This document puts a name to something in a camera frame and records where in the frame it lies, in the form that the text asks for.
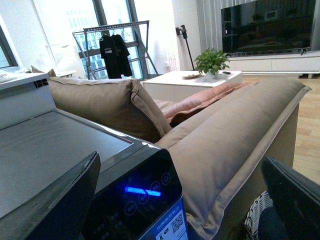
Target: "qr code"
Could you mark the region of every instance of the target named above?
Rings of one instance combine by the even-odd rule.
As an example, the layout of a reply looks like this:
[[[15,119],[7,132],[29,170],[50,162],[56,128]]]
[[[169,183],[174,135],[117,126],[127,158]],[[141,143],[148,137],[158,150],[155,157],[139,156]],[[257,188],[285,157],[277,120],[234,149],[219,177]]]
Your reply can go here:
[[[180,213],[179,216],[171,223],[173,233],[176,233],[182,224],[184,224],[184,219],[182,217],[182,213]]]

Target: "plant pot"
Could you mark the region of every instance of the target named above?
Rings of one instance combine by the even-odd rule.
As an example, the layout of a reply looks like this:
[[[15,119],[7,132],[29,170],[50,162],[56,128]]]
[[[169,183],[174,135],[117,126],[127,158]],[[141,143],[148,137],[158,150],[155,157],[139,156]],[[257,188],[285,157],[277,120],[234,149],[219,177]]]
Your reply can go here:
[[[217,79],[219,75],[219,72],[216,71],[215,74],[212,74],[210,71],[208,71],[205,75],[206,79]]]

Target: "tv stand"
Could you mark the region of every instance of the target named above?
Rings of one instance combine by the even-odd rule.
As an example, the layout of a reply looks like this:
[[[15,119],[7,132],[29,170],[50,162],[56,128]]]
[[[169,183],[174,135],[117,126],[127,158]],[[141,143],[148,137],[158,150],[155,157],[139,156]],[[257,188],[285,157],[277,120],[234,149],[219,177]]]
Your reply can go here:
[[[320,51],[307,51],[301,53],[263,55],[263,56],[237,56],[230,57],[231,71],[242,71],[243,76],[284,76],[299,78],[308,74],[320,74]]]

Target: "button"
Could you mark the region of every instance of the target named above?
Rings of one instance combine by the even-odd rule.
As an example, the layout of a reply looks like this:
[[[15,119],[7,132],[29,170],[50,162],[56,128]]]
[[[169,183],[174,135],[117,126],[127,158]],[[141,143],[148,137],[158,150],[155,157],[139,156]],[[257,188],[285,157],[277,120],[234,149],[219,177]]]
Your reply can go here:
[[[158,181],[154,181],[150,187],[152,194],[157,194],[160,191],[160,183]]]
[[[149,200],[149,194],[147,191],[144,191],[144,193],[139,194],[138,201],[141,205],[146,204]]]
[[[168,172],[165,172],[161,177],[161,182],[163,185],[168,185],[171,181],[171,175]]]
[[[137,204],[134,201],[130,201],[125,205],[124,213],[128,216],[133,215],[137,210]]]

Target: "blue light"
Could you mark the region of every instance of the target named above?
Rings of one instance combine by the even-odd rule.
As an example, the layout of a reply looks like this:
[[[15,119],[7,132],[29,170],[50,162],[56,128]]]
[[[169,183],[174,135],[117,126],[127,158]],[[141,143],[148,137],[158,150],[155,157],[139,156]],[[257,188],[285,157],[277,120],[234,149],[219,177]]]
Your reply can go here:
[[[135,188],[135,187],[130,187],[130,186],[126,186],[125,187],[125,191],[127,193],[134,193],[134,194],[145,194],[145,193],[148,193],[150,196],[155,196],[155,197],[160,197],[161,196],[161,192],[159,192],[159,191],[143,190],[141,188]]]

